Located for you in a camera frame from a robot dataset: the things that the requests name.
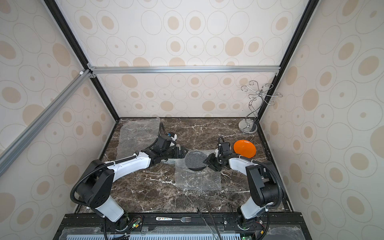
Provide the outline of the dark grey dinner plate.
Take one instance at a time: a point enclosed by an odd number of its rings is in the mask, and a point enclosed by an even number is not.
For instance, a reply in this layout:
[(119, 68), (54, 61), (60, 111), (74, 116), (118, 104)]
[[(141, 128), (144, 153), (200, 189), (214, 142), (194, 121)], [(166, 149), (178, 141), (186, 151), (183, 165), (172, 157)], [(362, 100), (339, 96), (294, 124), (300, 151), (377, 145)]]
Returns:
[(188, 152), (185, 157), (185, 165), (189, 170), (202, 171), (207, 167), (205, 164), (207, 157), (208, 155), (202, 151), (194, 150)]

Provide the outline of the bubble wrap sheet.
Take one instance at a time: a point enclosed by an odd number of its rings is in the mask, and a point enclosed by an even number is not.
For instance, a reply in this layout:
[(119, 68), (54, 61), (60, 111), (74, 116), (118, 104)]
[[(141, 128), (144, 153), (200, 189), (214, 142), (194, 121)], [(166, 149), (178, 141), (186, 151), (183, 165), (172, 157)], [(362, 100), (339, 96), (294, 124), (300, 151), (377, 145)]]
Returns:
[[(198, 150), (210, 155), (214, 150)], [(185, 165), (185, 158), (175, 163), (175, 185), (184, 191), (219, 191), (222, 189), (221, 174), (211, 170), (208, 166), (202, 171), (189, 170)]]

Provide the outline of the orange dinner plate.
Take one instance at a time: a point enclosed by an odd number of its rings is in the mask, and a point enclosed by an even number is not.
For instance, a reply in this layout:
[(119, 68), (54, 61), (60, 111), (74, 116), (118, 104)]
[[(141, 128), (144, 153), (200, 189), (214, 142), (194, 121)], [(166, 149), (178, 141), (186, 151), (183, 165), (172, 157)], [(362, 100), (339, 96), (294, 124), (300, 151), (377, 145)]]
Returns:
[(255, 145), (247, 140), (236, 141), (234, 144), (234, 151), (236, 154), (248, 159), (252, 159), (257, 153)]

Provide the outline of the bubble wrap sheet around orange plate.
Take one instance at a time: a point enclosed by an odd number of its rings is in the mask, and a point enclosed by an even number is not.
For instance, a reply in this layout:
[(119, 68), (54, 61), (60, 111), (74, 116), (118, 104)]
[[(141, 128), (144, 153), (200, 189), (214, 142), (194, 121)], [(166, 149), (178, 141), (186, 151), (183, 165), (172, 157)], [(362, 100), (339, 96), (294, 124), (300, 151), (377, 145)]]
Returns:
[(120, 128), (117, 160), (131, 156), (151, 145), (159, 133), (160, 118), (124, 122)]

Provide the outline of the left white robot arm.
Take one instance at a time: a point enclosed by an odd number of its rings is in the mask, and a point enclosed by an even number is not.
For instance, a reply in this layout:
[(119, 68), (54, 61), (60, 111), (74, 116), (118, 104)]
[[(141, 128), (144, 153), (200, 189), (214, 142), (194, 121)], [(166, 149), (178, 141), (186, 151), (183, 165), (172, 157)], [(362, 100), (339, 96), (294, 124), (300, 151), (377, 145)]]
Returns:
[(160, 123), (156, 140), (132, 156), (115, 161), (92, 161), (70, 191), (71, 201), (86, 206), (115, 225), (118, 232), (129, 227), (129, 216), (111, 197), (112, 185), (120, 178), (168, 159), (183, 159), (188, 149), (176, 143), (177, 135), (166, 133)]

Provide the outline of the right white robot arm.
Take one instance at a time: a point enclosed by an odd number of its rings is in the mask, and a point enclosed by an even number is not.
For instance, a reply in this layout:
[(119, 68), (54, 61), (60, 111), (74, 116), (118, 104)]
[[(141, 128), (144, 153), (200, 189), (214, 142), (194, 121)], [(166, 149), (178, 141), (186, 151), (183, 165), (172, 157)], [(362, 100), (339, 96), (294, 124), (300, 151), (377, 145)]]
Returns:
[(232, 169), (247, 176), (250, 198), (238, 208), (239, 224), (259, 218), (270, 209), (276, 209), (285, 196), (283, 183), (273, 163), (252, 162), (251, 159), (236, 154), (229, 142), (218, 138), (218, 147), (205, 160), (210, 169), (220, 172), (223, 168)]

